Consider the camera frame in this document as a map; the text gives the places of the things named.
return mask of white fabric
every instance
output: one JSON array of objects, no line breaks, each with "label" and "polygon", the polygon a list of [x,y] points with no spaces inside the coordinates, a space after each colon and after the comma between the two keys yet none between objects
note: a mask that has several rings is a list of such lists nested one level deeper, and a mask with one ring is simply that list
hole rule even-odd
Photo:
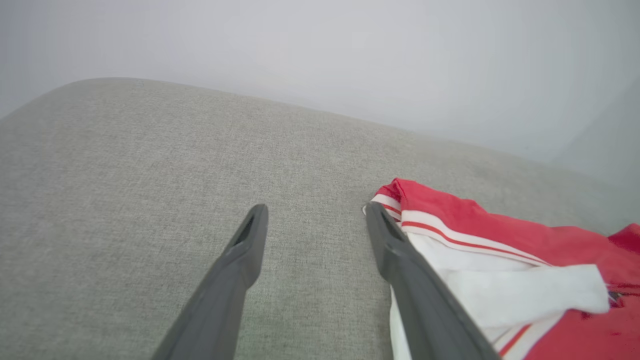
[{"label": "white fabric", "polygon": [[[426,235],[407,236],[496,351],[510,332],[517,332],[525,324],[540,323],[538,327],[543,329],[531,340],[534,343],[568,309],[590,313],[609,310],[607,288],[595,265],[537,267],[515,259],[452,249]],[[394,359],[410,360],[393,289],[389,323]]]}]

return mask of gray upholstery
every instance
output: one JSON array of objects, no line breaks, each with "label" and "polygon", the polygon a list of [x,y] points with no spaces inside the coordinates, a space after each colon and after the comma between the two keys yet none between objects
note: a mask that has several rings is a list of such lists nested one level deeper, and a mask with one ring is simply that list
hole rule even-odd
[{"label": "gray upholstery", "polygon": [[640,218],[628,194],[507,154],[214,90],[80,81],[0,120],[0,358],[148,358],[263,202],[236,359],[390,359],[361,208],[394,177],[548,225]]}]

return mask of red and white garment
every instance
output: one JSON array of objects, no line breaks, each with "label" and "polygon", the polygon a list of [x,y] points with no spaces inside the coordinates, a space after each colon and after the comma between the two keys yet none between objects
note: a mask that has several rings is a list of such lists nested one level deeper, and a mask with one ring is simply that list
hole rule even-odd
[{"label": "red and white garment", "polygon": [[[403,179],[372,201],[503,359],[640,359],[640,226],[547,227]],[[390,326],[394,359],[411,359],[393,293]]]}]

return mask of red garment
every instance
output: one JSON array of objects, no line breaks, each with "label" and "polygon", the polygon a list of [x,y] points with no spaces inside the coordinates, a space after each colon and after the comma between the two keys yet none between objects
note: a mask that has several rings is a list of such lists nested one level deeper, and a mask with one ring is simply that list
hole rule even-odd
[{"label": "red garment", "polygon": [[[399,216],[405,211],[413,218],[421,218],[415,216],[418,214],[441,220],[444,225],[419,220],[402,221],[401,227],[408,232],[434,234],[456,249],[519,259],[536,266],[595,264],[598,267],[616,300],[611,302],[608,313],[591,315],[569,310],[550,330],[545,329],[538,335],[532,334],[536,324],[515,329],[509,338],[500,342],[501,356],[515,357],[509,356],[509,351],[527,338],[531,344],[526,345],[528,353],[526,350],[522,353],[528,360],[640,359],[640,226],[637,224],[610,238],[573,226],[547,227],[487,213],[473,200],[459,199],[403,179],[395,179],[380,188],[376,198],[398,220],[408,218]],[[456,238],[447,236],[447,230],[442,227],[462,234]],[[525,345],[519,346],[522,351]]]}]

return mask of red fabric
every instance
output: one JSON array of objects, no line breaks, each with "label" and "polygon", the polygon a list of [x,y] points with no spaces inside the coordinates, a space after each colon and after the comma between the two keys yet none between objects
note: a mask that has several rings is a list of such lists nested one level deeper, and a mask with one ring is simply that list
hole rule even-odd
[{"label": "red fabric", "polygon": [[622,294],[602,315],[567,311],[527,359],[640,359],[640,226],[610,238],[578,227],[545,225],[487,213],[473,200],[395,179],[377,193],[438,217],[460,233],[497,241],[554,266],[596,264],[610,291]]}]

